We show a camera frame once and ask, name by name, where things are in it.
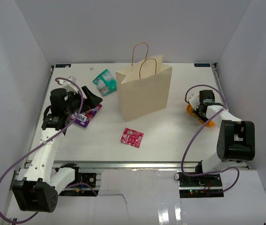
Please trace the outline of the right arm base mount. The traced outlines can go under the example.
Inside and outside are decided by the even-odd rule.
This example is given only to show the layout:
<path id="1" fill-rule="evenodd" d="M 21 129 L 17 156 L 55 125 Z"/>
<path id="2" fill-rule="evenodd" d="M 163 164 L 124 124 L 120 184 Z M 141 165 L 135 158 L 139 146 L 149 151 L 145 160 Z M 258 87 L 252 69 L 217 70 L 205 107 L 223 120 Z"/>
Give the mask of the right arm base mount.
<path id="1" fill-rule="evenodd" d="M 188 177 L 182 172 L 174 174 L 179 185 L 180 198 L 218 198 L 224 197 L 219 174 Z"/>

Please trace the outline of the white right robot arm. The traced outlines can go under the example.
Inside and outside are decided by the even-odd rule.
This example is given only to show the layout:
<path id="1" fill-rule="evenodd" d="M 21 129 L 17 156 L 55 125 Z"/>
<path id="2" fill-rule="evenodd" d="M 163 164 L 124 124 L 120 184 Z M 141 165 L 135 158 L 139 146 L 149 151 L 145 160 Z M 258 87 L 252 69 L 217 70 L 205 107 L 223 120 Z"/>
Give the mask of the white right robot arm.
<path id="1" fill-rule="evenodd" d="M 252 161 L 255 157 L 255 125 L 232 115 L 223 104 L 215 102 L 212 90 L 201 90 L 188 98 L 192 113 L 205 125 L 219 128 L 216 152 L 196 166 L 195 183 L 207 186 L 209 172 L 221 172 L 229 166 Z"/>

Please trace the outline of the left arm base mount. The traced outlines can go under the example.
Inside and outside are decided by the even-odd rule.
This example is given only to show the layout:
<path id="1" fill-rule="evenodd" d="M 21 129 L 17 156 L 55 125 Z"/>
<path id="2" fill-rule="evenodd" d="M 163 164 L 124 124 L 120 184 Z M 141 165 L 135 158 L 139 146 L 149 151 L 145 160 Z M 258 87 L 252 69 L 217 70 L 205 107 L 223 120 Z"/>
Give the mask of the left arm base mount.
<path id="1" fill-rule="evenodd" d="M 75 179 L 73 182 L 69 183 L 69 186 L 77 183 L 80 183 L 80 185 L 63 190 L 60 196 L 97 196 L 98 190 L 95 190 L 97 181 L 96 173 L 81 172 L 79 165 L 75 163 L 63 164 L 60 168 L 55 168 L 55 171 L 58 172 L 61 168 L 71 168 L 75 170 Z"/>

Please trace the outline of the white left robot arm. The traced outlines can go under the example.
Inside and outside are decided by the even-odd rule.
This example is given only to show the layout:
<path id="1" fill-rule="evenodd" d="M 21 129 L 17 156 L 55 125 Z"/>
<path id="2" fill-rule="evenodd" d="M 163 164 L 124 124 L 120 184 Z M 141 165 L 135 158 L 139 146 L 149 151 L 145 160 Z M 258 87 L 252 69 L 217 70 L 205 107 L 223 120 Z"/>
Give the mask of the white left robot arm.
<path id="1" fill-rule="evenodd" d="M 76 90 L 57 88 L 50 92 L 50 105 L 46 108 L 42 123 L 43 146 L 36 150 L 34 158 L 22 180 L 15 181 L 12 191 L 21 211 L 53 212 L 58 195 L 67 187 L 77 187 L 82 176 L 75 163 L 63 164 L 52 175 L 52 167 L 58 148 L 65 137 L 65 127 L 71 116 L 96 108 L 103 99 L 82 87 L 85 98 Z"/>

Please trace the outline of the orange gummy snack bag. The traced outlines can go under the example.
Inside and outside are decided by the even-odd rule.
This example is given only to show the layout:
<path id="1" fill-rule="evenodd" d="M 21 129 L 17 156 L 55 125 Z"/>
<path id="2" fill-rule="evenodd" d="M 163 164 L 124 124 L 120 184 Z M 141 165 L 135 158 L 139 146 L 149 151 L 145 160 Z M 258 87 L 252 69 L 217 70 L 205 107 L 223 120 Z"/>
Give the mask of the orange gummy snack bag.
<path id="1" fill-rule="evenodd" d="M 187 112 L 192 115 L 193 117 L 195 117 L 201 124 L 204 124 L 205 122 L 199 118 L 196 114 L 195 111 L 193 110 L 192 106 L 190 104 L 187 105 L 186 107 Z M 206 124 L 206 127 L 213 127 L 215 126 L 215 123 L 213 121 L 210 121 Z"/>

